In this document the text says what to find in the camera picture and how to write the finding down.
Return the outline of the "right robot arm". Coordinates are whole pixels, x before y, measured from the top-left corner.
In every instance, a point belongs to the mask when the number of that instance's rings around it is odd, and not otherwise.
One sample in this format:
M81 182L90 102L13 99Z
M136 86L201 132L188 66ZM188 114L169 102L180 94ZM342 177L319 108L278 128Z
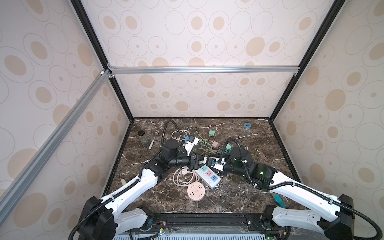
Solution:
M245 177L255 189L283 195L306 210L290 210L282 207L266 207L262 221L265 227L294 227L325 235L329 240L359 240L354 234L355 218L359 217L371 225L380 240L383 231L365 214L354 208L354 201L347 195L329 195L299 183L277 169L256 163L250 152L238 140L229 138L220 153L218 165L222 172Z

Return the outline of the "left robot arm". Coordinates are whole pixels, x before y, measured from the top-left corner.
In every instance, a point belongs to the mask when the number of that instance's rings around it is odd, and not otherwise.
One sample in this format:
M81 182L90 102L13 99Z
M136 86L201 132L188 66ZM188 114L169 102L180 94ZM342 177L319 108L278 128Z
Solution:
M147 208L136 208L130 212L124 210L164 180L172 168L197 170L201 158L192 150L199 142L194 136L161 140L159 151L142 165L135 178L109 195L100 199L91 197L86 201L80 219L68 238L72 240L79 233L84 240L112 240L131 229L149 228L153 217Z

